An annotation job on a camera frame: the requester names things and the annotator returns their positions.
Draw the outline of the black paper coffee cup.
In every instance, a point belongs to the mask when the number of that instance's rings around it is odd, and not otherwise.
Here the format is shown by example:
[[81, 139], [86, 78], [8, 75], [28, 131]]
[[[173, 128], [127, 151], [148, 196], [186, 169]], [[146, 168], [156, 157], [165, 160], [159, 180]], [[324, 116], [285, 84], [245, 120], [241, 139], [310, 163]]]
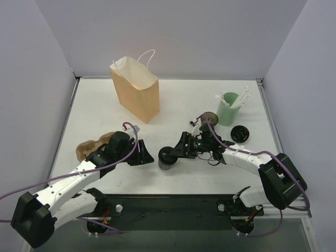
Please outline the black paper coffee cup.
[[158, 166], [160, 169], [167, 171], [173, 167], [174, 163], [165, 163], [163, 161], [158, 160]]

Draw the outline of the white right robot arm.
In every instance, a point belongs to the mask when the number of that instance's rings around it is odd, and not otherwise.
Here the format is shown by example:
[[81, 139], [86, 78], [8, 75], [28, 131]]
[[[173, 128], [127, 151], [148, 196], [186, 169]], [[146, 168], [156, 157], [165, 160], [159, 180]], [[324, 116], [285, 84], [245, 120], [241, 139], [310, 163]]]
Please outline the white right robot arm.
[[172, 166], [178, 159], [195, 159], [204, 153], [209, 153], [220, 164], [259, 176], [261, 186], [247, 186], [233, 196], [233, 209], [239, 214], [264, 204], [283, 210], [306, 194], [307, 184], [286, 154], [249, 151], [222, 140], [212, 126], [202, 126], [199, 135], [183, 132], [175, 147], [160, 150], [159, 160], [163, 165]]

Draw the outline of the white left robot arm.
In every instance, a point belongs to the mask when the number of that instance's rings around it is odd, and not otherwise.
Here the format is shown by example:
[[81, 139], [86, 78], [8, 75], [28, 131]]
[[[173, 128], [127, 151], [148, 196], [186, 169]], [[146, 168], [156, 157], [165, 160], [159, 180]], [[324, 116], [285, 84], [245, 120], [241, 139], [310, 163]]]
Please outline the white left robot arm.
[[100, 216], [108, 209], [107, 197], [96, 188], [86, 188], [113, 171], [119, 163], [130, 166], [154, 162], [142, 139], [117, 131], [92, 151], [67, 178], [35, 194], [24, 193], [17, 202], [11, 227], [32, 248], [43, 245], [63, 224], [84, 214]]

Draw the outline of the brown paper bag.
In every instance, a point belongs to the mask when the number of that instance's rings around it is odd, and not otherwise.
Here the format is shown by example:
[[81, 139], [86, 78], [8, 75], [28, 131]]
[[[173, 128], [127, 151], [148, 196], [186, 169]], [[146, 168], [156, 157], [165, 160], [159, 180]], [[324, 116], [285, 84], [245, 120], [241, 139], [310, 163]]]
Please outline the brown paper bag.
[[138, 59], [124, 56], [110, 65], [119, 103], [144, 123], [160, 112], [159, 79], [149, 70], [154, 55], [150, 49]]

